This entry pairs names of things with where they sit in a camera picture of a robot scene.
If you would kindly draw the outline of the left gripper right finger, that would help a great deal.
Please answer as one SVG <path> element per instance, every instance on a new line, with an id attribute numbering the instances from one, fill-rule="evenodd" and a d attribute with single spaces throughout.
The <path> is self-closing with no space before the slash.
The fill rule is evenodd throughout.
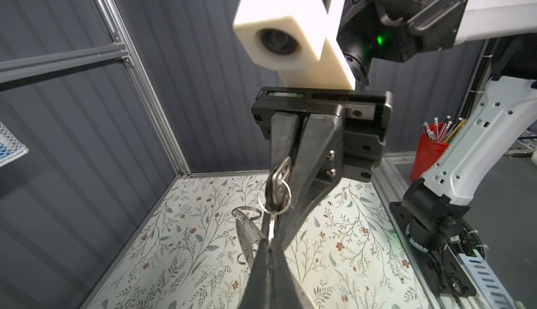
<path id="1" fill-rule="evenodd" d="M 310 296 L 292 275 L 282 247 L 275 244 L 271 245 L 271 307 L 316 308 Z"/>

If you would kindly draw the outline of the red cup with pens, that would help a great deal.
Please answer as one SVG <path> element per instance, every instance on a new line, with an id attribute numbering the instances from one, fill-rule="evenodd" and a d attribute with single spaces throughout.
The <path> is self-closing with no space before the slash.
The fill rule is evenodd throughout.
<path id="1" fill-rule="evenodd" d="M 458 117 L 452 120 L 448 115 L 443 122 L 437 117 L 432 124 L 422 124 L 422 135 L 411 171 L 411 181 L 418 180 L 443 155 L 466 120 Z"/>

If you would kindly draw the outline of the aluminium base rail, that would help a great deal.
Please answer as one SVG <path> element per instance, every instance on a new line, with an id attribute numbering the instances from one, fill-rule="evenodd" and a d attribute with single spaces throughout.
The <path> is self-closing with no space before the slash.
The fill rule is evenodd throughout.
<path id="1" fill-rule="evenodd" d="M 390 154 L 374 171 L 373 186 L 387 211 L 415 275 L 432 308 L 484 308 L 471 264 L 482 262 L 464 226 L 468 206 L 410 181 L 412 153 Z"/>

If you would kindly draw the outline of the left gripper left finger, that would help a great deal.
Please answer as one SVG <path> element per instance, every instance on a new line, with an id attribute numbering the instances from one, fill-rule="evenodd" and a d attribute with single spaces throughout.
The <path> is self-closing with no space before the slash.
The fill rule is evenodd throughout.
<path id="1" fill-rule="evenodd" d="M 240 309 L 270 308 L 270 254 L 268 240 L 261 240 Z"/>

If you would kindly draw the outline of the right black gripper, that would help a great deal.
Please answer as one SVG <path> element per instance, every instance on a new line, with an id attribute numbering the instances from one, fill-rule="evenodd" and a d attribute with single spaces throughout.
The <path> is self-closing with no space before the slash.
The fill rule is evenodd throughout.
<path id="1" fill-rule="evenodd" d="M 294 156 L 287 180 L 291 206 L 281 215 L 264 213 L 264 235 L 272 238 L 276 228 L 275 242 L 286 250 L 342 176 L 370 182 L 384 155 L 392 113 L 390 92 L 264 87 L 252 114 L 271 141 L 267 180 L 285 157 Z M 262 203 L 276 208 L 266 203 L 265 192 Z"/>

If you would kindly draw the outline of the small black key fob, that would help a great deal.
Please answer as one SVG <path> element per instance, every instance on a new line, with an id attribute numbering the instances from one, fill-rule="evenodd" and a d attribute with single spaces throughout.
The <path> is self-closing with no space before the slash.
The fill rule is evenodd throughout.
<path id="1" fill-rule="evenodd" d="M 271 202 L 271 205 L 275 205 L 275 210 L 267 210 L 266 205 L 260 199 L 261 196 L 259 195 L 257 198 L 259 207 L 264 213 L 281 215 L 289 209 L 292 201 L 292 192 L 287 180 L 290 179 L 291 173 L 292 158 L 287 156 L 275 167 L 268 177 L 266 184 L 266 203 Z"/>

